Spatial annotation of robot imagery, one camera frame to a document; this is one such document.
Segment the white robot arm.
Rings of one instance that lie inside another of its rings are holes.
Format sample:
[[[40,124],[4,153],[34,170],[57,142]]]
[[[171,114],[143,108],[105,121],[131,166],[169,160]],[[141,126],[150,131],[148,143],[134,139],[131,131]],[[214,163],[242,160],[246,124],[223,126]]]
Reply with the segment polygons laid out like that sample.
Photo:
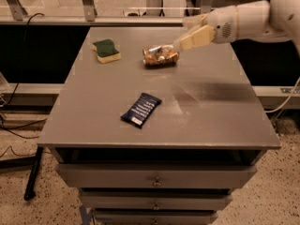
[[[262,0],[219,7],[185,18],[183,25],[186,33],[172,43],[179,52],[210,43],[251,39],[258,42],[291,40],[300,53],[300,0]]]

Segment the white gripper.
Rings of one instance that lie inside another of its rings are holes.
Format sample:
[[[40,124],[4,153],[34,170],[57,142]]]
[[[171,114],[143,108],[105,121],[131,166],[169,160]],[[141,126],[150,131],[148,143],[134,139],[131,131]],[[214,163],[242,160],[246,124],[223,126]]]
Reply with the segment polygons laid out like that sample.
[[[237,40],[236,6],[219,7],[209,14],[185,17],[182,24],[189,29],[173,42],[178,52],[188,51],[214,43],[231,43]]]

